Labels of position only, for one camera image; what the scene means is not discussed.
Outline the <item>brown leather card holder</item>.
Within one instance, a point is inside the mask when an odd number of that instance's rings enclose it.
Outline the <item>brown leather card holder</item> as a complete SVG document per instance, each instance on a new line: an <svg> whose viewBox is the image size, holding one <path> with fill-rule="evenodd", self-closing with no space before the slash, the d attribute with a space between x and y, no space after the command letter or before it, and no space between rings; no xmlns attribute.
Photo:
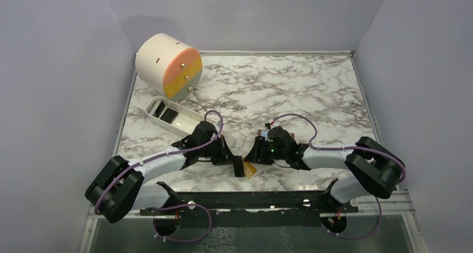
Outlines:
<svg viewBox="0 0 473 253"><path fill-rule="evenodd" d="M270 142L287 142L294 141L293 133L289 133L283 128L275 128L272 130L259 130L258 136L267 138Z"/></svg>

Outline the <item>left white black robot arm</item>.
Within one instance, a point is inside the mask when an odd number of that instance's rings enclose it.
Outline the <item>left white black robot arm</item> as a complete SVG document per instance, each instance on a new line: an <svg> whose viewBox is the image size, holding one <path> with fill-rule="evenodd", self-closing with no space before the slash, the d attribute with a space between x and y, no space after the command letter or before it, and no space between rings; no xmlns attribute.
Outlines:
<svg viewBox="0 0 473 253"><path fill-rule="evenodd" d="M131 210L156 208L161 214L175 209L172 189L146 183L164 174L183 170L207 158L215 166L231 164L236 177L244 177L243 159L231 153L224 136L214 124L201 121L190 135L166 150L142 159L112 157L85 191L96 215L108 222L120 221Z"/></svg>

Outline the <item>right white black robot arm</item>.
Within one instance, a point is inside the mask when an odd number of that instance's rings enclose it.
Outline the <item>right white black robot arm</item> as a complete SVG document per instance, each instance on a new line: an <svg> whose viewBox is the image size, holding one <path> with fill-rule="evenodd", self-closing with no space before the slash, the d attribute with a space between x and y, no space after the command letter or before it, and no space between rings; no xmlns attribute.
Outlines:
<svg viewBox="0 0 473 253"><path fill-rule="evenodd" d="M292 134L280 126L257 136L244 160L267 165L283 160L290 168L304 171L349 170L349 176L334 179L322 195L322 206L329 212L336 212L352 199L369 194L388 199L406 177L404 163L372 138L361 137L348 147L315 147L297 143Z"/></svg>

